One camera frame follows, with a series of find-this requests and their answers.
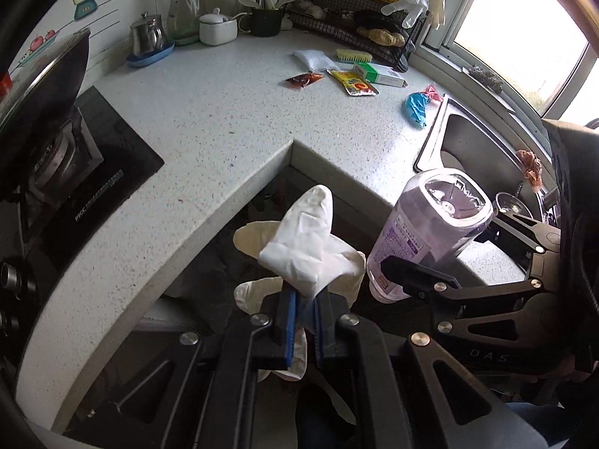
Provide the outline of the green white cardboard box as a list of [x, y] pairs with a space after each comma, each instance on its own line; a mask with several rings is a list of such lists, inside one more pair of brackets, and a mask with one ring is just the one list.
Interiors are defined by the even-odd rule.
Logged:
[[389, 66], [375, 63], [357, 62], [353, 65], [352, 72], [360, 79], [372, 84], [380, 84], [398, 88], [408, 86], [407, 80], [399, 72]]

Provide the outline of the metal sink strainer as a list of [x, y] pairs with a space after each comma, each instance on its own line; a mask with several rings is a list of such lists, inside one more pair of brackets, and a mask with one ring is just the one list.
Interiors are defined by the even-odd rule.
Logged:
[[495, 209], [504, 214], [513, 213], [532, 218], [529, 208], [510, 193], [499, 192], [495, 195]]

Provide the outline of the blue pink snack wrapper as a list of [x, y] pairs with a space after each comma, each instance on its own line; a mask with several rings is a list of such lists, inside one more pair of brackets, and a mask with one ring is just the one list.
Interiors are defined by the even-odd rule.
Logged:
[[431, 103], [441, 103], [442, 96], [437, 88], [430, 84], [424, 90], [409, 94], [402, 104], [402, 114], [414, 128], [426, 127], [426, 109]]

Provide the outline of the clear purple-label plastic bottle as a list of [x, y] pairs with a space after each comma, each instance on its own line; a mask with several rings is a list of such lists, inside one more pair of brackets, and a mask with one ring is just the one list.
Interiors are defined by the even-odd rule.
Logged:
[[367, 259], [370, 291], [382, 303], [408, 297], [382, 273], [382, 261], [398, 256], [434, 268], [459, 256], [492, 221], [492, 200], [466, 172], [435, 168], [412, 176]]

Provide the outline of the red sauce sachet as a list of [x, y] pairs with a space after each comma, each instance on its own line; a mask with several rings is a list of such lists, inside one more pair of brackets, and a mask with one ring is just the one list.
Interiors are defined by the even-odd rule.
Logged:
[[287, 78], [285, 83], [293, 88], [306, 88], [324, 78], [324, 75], [316, 72], [302, 73], [300, 75]]

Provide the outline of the black wok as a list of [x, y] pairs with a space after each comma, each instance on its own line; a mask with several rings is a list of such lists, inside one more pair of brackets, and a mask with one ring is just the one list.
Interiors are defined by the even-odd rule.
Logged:
[[48, 48], [14, 82], [1, 103], [1, 133], [26, 132], [63, 117], [72, 107], [86, 72], [90, 29], [83, 28]]

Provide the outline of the orange hair scrunchie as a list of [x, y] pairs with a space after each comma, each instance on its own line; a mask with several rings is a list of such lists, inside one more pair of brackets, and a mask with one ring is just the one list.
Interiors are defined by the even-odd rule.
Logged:
[[541, 161], [530, 150], [520, 149], [516, 152], [516, 156], [520, 160], [525, 180], [530, 184], [534, 193], [539, 193], [543, 187]]

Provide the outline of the stainless steel sink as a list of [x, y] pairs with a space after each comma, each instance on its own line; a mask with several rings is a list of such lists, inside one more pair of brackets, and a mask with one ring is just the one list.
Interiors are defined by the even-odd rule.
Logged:
[[533, 192], [523, 175], [516, 149], [448, 94], [443, 97], [414, 162], [416, 172], [439, 167], [466, 172], [491, 199], [497, 193], [511, 193], [535, 219], [551, 226], [559, 224], [556, 200], [545, 203], [548, 190]]

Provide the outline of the white tissue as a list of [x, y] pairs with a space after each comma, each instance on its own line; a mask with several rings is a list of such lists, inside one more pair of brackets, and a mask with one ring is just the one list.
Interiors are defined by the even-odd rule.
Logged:
[[270, 278], [235, 287], [238, 308], [258, 313], [264, 299], [280, 292], [284, 283], [308, 302], [327, 289], [353, 304], [365, 277], [367, 258], [331, 233], [332, 221], [331, 190], [318, 184], [295, 201], [282, 220], [251, 222], [234, 232], [235, 248], [273, 273]]

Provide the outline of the yellow snack packet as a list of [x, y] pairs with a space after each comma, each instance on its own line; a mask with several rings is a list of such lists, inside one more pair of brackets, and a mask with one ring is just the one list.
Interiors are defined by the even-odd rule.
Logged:
[[327, 73], [342, 85], [349, 96], [376, 96], [379, 94], [379, 91], [374, 86], [362, 80], [351, 71], [329, 69]]

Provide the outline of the blue plastic dish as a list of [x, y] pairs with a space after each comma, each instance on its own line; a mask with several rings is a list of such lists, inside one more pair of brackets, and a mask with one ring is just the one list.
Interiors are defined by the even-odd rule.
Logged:
[[133, 53], [126, 57], [126, 63], [133, 68], [143, 68], [167, 58], [174, 51], [174, 42], [168, 41], [167, 45], [160, 51], [136, 56]]

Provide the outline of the steel wool scrubber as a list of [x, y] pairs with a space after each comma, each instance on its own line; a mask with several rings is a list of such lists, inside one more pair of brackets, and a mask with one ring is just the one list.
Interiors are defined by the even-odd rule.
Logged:
[[477, 82], [490, 89], [493, 93], [501, 95], [504, 90], [504, 82], [499, 75], [480, 66], [472, 66], [468, 70], [469, 75]]

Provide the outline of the stainless steel pot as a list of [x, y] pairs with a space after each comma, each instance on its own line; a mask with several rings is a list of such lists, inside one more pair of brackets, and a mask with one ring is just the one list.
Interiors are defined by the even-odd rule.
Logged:
[[130, 25], [135, 57], [160, 52], [167, 45], [167, 36], [162, 26], [160, 14], [144, 12]]

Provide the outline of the dark utensil holder cup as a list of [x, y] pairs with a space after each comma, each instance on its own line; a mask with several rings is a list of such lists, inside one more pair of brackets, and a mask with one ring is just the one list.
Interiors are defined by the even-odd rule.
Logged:
[[283, 10], [253, 9], [250, 14], [250, 34], [254, 37], [275, 37], [280, 33]]

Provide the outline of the white ceramic jar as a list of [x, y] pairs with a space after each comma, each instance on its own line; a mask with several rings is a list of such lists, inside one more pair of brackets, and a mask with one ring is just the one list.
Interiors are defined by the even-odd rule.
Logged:
[[202, 44], [216, 47], [228, 44], [237, 37], [237, 21], [222, 14], [219, 7], [199, 17], [199, 41]]

